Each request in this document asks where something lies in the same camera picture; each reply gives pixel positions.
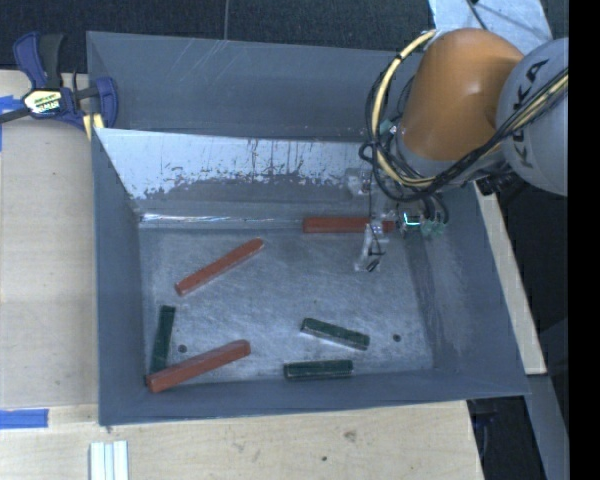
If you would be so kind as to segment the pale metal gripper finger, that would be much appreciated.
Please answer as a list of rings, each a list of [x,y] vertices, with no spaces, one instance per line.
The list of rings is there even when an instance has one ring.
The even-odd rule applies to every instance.
[[[380,224],[366,224],[361,251],[354,263],[354,270],[366,273],[378,272],[386,254],[388,239]]]
[[[362,200],[375,195],[376,181],[370,169],[349,168],[347,170],[347,189],[353,199]]]

